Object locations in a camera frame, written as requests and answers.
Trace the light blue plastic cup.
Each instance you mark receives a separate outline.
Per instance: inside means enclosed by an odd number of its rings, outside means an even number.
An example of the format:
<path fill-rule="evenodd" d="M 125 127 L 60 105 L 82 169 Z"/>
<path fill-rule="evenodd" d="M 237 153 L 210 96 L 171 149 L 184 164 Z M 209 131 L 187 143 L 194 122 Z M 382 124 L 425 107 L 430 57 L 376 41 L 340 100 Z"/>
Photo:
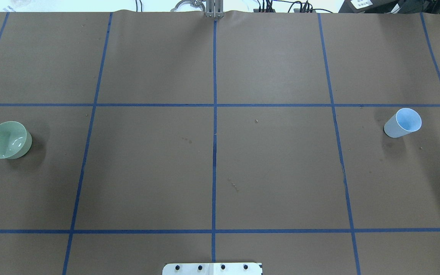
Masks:
<path fill-rule="evenodd" d="M 385 123 L 383 130 L 390 138 L 397 139 L 417 132 L 421 127 L 422 119 L 417 111 L 401 108 Z"/>

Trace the light green bowl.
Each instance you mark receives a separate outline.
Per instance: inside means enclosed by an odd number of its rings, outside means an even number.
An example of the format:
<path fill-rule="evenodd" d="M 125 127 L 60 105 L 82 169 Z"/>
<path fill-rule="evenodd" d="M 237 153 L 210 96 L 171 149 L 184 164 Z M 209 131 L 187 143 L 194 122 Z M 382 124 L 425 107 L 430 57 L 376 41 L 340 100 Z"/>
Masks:
<path fill-rule="evenodd" d="M 0 124 L 0 159 L 17 159 L 26 155 L 32 146 L 32 136 L 16 121 Z"/>

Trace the aluminium frame post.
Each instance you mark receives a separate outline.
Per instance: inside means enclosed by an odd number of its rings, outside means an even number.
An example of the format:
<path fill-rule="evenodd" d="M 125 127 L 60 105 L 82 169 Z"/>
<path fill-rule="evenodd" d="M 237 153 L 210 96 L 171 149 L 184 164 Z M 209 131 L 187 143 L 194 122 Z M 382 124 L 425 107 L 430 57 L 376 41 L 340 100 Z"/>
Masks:
<path fill-rule="evenodd" d="M 205 0 L 205 16 L 207 18 L 222 18 L 225 13 L 223 10 L 223 0 Z"/>

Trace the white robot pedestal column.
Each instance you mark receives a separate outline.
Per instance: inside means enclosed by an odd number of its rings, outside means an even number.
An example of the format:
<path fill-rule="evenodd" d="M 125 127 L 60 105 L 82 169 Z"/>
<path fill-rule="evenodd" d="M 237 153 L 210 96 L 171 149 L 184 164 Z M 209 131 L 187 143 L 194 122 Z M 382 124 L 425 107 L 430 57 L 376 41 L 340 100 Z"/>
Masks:
<path fill-rule="evenodd" d="M 255 262 L 171 263 L 163 275 L 262 275 L 262 264 Z"/>

